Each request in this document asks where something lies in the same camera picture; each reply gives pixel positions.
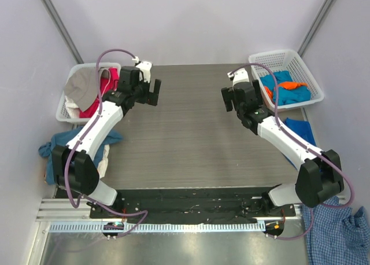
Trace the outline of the dark teal blue t-shirt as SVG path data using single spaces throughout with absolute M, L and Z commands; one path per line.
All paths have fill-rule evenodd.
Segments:
M 72 138 L 74 138 L 79 133 L 79 131 L 81 129 L 82 129 L 82 127 L 78 127 L 74 130 L 54 134 L 52 136 L 50 142 L 45 143 L 44 145 L 42 145 L 38 149 L 38 153 L 39 153 L 40 157 L 48 158 L 47 166 L 46 166 L 47 167 L 47 173 L 48 173 L 48 182 L 49 182 L 48 185 L 54 185 L 55 184 L 54 177 L 53 177 L 52 158 L 51 158 L 52 150 L 54 149 L 54 147 L 56 145 L 65 146 L 67 144 L 67 142 L 69 142 Z M 96 168 L 98 167 L 98 163 L 102 159 L 103 147 L 105 145 L 112 145 L 112 144 L 119 143 L 122 140 L 123 140 L 123 136 L 120 133 L 118 133 L 117 131 L 111 130 L 109 132 L 109 134 L 103 140 L 102 144 L 99 146 L 99 149 L 97 150 L 97 152 L 95 154 L 95 158 L 94 158 L 93 163 L 96 166 Z

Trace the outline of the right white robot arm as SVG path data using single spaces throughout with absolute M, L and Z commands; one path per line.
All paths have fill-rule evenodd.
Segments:
M 261 201 L 263 213 L 273 216 L 283 205 L 296 203 L 313 208 L 343 190 L 339 155 L 333 150 L 322 151 L 286 128 L 262 103 L 256 80 L 222 88 L 221 96 L 228 112 L 235 111 L 245 128 L 271 143 L 298 171 L 296 182 L 277 185 L 267 192 Z

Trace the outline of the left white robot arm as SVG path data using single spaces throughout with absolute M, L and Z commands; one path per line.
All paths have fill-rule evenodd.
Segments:
M 157 105 L 161 81 L 155 80 L 150 90 L 152 66 L 141 61 L 133 67 L 122 67 L 117 89 L 107 91 L 102 106 L 80 132 L 65 146 L 55 146 L 51 153 L 55 183 L 103 204 L 110 218 L 122 214 L 123 203 L 117 190 L 101 181 L 94 158 L 113 127 L 136 103 Z

